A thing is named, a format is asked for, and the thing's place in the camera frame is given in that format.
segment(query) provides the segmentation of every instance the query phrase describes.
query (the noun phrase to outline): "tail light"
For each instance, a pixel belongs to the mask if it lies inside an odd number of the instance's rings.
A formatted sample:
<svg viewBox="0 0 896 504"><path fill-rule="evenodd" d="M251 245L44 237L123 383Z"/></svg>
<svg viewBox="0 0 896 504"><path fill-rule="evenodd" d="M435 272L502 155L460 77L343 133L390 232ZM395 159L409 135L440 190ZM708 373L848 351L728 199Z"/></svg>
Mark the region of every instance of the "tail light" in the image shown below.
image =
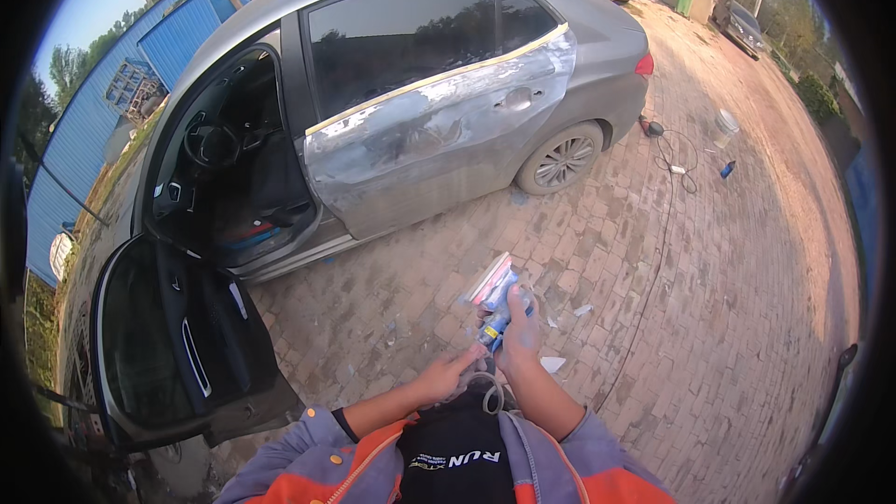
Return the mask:
<svg viewBox="0 0 896 504"><path fill-rule="evenodd" d="M644 78L653 74L653 55L649 52L634 67L634 73L640 74Z"/></svg>

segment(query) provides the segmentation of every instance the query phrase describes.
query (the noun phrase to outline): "hand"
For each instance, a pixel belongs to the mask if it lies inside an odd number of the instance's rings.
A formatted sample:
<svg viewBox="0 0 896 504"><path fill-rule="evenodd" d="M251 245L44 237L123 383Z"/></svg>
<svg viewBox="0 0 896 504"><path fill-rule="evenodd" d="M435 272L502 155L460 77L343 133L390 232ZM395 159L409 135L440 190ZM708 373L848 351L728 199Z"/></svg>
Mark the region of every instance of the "hand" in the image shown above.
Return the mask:
<svg viewBox="0 0 896 504"><path fill-rule="evenodd" d="M507 292L510 323L504 330L504 341L495 352L495 364L506 376L530 364L539 364L541 331L539 330L539 302L532 296L532 314L526 315L520 287L513 285Z"/></svg>
<svg viewBox="0 0 896 504"><path fill-rule="evenodd" d="M430 406L448 398L461 381L461 374L470 364L486 355L487 349L480 343L473 343L462 353L444 352L432 364L411 381L418 405Z"/></svg>

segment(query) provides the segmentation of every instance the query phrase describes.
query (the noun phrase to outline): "power cord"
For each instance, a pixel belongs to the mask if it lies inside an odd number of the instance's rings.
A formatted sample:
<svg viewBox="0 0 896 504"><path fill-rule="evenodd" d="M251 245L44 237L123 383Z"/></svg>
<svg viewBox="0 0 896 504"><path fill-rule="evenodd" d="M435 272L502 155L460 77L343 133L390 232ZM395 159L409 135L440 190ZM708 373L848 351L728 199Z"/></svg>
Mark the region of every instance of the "power cord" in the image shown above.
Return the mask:
<svg viewBox="0 0 896 504"><path fill-rule="evenodd" d="M671 159L673 158L673 155L675 153L675 149L672 148L672 143L669 142L669 139L666 137L667 134L678 135L688 142L688 144L691 146L691 149L693 150L693 164L685 167L675 165L671 162ZM663 144L666 145L667 151L663 151ZM690 175L690 172L697 168L697 147L693 144L693 142L687 136L685 136L684 133L677 130L667 129L663 132L662 135L659 136L657 148L659 149L659 155L656 155L653 158L653 161L656 163L659 169L665 170L669 175L669 204L666 208L666 226L663 228L663 239L659 243L659 264L657 265L657 272L653 274L651 286L647 289L647 294L644 295L644 302L641 306L641 309L638 311L638 320L634 325L634 335L632 335L632 341L628 344L628 348L622 358L622 363L619 365L619 370L616 372L616 377L613 378L613 383L610 384L610 389L607 392L607 395L595 409L595 413L600 411L600 409L604 407L604 404L613 393L613 389L616 388L616 385L619 382L619 378L622 376L622 370L624 370L625 368L625 363L628 362L628 357L632 353L634 341L637 340L638 333L641 331L641 322L644 320L644 310L647 308L647 302L653 295L653 289L654 287L656 287L657 279L659 278L659 271L663 268L663 258L666 256L666 238L668 237L669 233L669 221L672 219L672 203L675 202L675 176L681 175L681 184L682 187L685 188L685 191L691 194L697 192L697 183Z"/></svg>

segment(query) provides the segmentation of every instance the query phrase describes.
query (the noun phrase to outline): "steering wheel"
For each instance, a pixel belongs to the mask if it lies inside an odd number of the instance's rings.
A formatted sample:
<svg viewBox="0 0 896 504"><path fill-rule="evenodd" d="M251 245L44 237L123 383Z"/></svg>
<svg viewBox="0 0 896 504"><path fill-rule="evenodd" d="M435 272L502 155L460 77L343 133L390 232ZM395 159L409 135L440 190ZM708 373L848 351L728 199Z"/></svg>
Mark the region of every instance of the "steering wheel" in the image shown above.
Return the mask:
<svg viewBox="0 0 896 504"><path fill-rule="evenodd" d="M184 135L186 155L208 170L229 168L237 162L242 149L237 133L217 121L197 121Z"/></svg>

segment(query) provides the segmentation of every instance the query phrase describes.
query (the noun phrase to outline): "shrub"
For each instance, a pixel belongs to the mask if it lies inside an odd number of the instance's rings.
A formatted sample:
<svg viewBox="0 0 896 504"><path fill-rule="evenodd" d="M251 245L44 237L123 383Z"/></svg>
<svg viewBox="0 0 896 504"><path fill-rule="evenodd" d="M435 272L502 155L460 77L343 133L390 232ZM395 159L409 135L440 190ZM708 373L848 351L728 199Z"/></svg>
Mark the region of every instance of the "shrub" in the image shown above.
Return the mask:
<svg viewBox="0 0 896 504"><path fill-rule="evenodd" d="M840 115L840 108L837 107L837 100L834 99L831 90L812 72L800 76L797 94L818 124L832 115Z"/></svg>

